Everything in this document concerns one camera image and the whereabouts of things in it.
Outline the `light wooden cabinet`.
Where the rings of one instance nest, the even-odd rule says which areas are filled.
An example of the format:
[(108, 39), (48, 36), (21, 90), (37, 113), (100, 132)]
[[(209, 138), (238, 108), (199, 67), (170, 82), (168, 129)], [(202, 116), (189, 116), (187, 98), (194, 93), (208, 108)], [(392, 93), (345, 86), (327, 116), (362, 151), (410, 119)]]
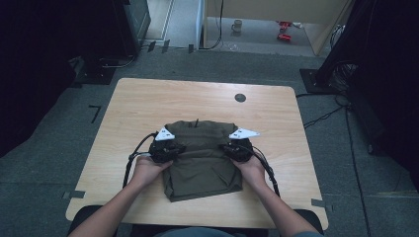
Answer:
[(319, 55), (332, 30), (354, 0), (200, 0), (204, 39), (208, 17), (303, 23), (313, 53)]

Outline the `olive green shorts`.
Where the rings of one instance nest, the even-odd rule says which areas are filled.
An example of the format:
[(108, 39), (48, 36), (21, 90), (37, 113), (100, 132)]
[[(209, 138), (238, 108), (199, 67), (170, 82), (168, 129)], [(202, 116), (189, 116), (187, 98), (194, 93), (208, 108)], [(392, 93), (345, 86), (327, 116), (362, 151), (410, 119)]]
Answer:
[(234, 123), (176, 121), (165, 127), (185, 147), (163, 172), (164, 194), (174, 202), (224, 195), (242, 190), (242, 176), (220, 145), (237, 129)]

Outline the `person's right hand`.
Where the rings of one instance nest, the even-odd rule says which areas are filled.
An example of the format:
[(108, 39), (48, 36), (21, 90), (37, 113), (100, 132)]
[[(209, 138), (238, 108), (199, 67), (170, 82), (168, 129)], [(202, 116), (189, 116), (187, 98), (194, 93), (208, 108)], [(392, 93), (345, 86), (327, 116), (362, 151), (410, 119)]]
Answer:
[(261, 162), (252, 156), (247, 162), (232, 161), (240, 170), (242, 177), (252, 188), (266, 186), (265, 169)]

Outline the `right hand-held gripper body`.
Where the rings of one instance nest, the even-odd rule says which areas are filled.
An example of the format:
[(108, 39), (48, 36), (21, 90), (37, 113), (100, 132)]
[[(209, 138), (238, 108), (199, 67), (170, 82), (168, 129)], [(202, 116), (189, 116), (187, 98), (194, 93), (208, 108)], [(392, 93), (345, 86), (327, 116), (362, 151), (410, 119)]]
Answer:
[(228, 135), (230, 138), (228, 156), (237, 162), (247, 162), (253, 155), (253, 145), (250, 138), (259, 135), (260, 133), (257, 131), (241, 127), (237, 128)]

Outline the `black stand base plate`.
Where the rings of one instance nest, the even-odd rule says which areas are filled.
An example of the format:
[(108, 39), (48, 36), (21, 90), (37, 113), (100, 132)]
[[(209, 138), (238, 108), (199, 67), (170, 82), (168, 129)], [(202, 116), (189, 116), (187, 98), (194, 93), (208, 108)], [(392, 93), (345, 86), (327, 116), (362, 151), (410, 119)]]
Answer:
[(331, 95), (335, 90), (329, 85), (321, 83), (317, 78), (316, 69), (300, 69), (301, 79), (305, 90), (310, 94)]
[(74, 80), (75, 84), (110, 85), (116, 69), (97, 58), (85, 57)]

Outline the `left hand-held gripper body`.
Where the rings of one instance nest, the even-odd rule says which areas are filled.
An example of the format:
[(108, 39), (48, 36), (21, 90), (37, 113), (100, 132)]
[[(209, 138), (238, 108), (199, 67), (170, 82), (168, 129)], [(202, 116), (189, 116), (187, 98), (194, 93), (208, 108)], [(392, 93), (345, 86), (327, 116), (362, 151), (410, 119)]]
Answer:
[(149, 147), (149, 154), (155, 163), (166, 163), (175, 160), (178, 156), (178, 148), (173, 143), (175, 135), (167, 128), (162, 127)]

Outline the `person's left hand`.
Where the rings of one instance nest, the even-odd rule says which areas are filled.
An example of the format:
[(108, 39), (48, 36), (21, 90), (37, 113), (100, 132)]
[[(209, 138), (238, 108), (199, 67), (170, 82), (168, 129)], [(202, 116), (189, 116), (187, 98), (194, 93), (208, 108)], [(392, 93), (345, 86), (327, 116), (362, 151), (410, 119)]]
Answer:
[(140, 156), (136, 159), (133, 175), (128, 184), (142, 190), (149, 186), (161, 172), (172, 164), (172, 161), (155, 163), (150, 157)]

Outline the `black cabinet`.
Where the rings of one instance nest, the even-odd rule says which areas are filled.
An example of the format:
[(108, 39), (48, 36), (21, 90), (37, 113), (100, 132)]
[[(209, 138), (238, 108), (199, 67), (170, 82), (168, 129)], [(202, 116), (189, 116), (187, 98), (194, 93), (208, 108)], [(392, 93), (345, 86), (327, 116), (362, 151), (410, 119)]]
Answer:
[(124, 55), (137, 55), (151, 23), (147, 0), (115, 0)]

